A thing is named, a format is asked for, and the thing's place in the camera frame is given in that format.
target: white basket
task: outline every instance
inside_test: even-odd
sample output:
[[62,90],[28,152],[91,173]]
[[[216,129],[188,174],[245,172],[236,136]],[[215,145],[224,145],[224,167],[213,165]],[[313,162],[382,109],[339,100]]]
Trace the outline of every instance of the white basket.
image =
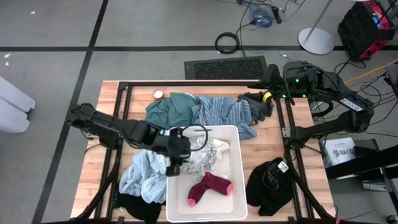
[[[166,217],[169,222],[243,220],[248,215],[238,129],[233,125],[205,128],[209,130],[209,138],[229,143],[229,149],[223,152],[223,159],[213,173],[227,175],[227,179],[232,182],[232,193],[225,196],[214,190],[207,190],[200,201],[190,207],[187,197],[189,190],[195,185],[192,176],[181,174],[178,177],[168,177]],[[184,135],[199,136],[204,135],[204,132],[201,127],[189,127]]]

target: green cloth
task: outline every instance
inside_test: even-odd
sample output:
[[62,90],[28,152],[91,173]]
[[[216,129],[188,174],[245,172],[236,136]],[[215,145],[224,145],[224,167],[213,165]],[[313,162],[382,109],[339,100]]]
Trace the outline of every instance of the green cloth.
[[184,127],[192,123],[191,107],[200,104],[199,99],[184,93],[171,93],[170,98],[164,98],[147,106],[145,120],[164,129]]

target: black cloth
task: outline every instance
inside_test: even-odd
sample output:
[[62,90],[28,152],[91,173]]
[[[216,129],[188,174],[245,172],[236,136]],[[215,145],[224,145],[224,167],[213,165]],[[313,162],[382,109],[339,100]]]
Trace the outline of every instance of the black cloth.
[[123,207],[127,212],[136,219],[143,220],[146,223],[156,223],[160,210],[162,209],[161,203],[146,203],[141,196],[133,196],[129,194],[121,194],[119,187],[117,188],[116,206]]
[[262,99],[264,93],[250,93],[241,94],[238,96],[239,100],[246,100],[249,103],[251,118],[253,121],[264,121],[266,116],[271,116],[274,104],[271,102],[271,97],[264,102]]
[[261,206],[260,216],[274,215],[293,197],[289,171],[283,173],[277,166],[282,161],[281,157],[277,157],[257,166],[250,174],[246,186],[246,200],[249,205]]

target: wooden table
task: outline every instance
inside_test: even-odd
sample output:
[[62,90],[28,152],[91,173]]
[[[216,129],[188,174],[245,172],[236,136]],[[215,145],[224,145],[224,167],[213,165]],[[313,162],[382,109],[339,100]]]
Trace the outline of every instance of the wooden table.
[[[166,81],[166,82],[184,82],[184,81]],[[104,113],[113,114],[116,94],[118,91],[119,81],[104,81],[101,93],[99,94],[96,109]],[[247,91],[257,93],[259,90],[248,89],[245,86],[135,86],[132,89],[131,102],[129,105],[128,119],[144,119],[146,115],[146,107],[153,102],[154,90],[160,89],[165,93],[165,97],[170,96],[171,92],[191,93],[195,96],[211,95],[226,96],[237,99],[239,94]],[[121,118],[124,110],[124,101],[126,92],[123,93],[121,108],[119,110],[119,118]],[[292,107],[296,126],[308,127],[313,125],[312,117],[308,107],[306,98],[295,99],[296,105]],[[284,111],[285,123],[288,126],[288,117],[285,109],[285,103],[282,101],[282,109]],[[244,179],[247,183],[252,170],[265,161],[271,161],[276,157],[283,157],[284,147],[282,144],[282,136],[280,133],[279,119],[276,107],[270,118],[260,122],[258,125],[252,126],[257,131],[257,137],[250,140],[241,141],[241,153],[243,159]],[[89,141],[88,146],[98,144],[98,140]],[[306,145],[319,149],[316,139],[310,139]],[[105,148],[98,146],[90,149],[85,156],[83,167],[81,168],[80,180],[76,192],[75,202],[72,208],[71,217],[79,215],[89,204],[95,193],[99,189],[101,172],[104,164]],[[139,152],[137,149],[130,148],[126,143],[123,146],[121,166],[119,170],[119,178],[124,171],[132,164],[132,155]],[[331,215],[335,215],[333,199],[331,197],[328,179],[326,177],[325,168],[323,166],[322,157],[319,153],[303,148],[301,150],[305,172],[307,175],[308,186],[317,200]],[[110,167],[113,165],[113,159],[116,152],[113,153]],[[305,201],[301,190],[298,188],[301,211],[303,217],[307,217]],[[109,200],[109,189],[104,195],[101,216],[105,217]],[[248,217],[245,221],[252,222],[275,222],[287,221],[287,217],[295,217],[293,202],[289,202],[283,206],[272,217],[260,217],[258,215],[259,207],[248,205]],[[165,207],[159,216],[159,221],[167,221]],[[122,212],[120,209],[114,209],[113,220],[117,220],[119,216],[124,216],[125,221],[135,221],[128,212]]]

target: blue striped towel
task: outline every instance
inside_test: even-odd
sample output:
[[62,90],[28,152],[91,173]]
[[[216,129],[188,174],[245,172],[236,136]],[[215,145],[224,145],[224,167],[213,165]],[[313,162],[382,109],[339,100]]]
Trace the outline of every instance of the blue striped towel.
[[191,107],[192,123],[202,125],[235,125],[240,139],[257,136],[249,127],[252,122],[249,103],[246,100],[236,101],[228,97],[199,97],[200,104]]

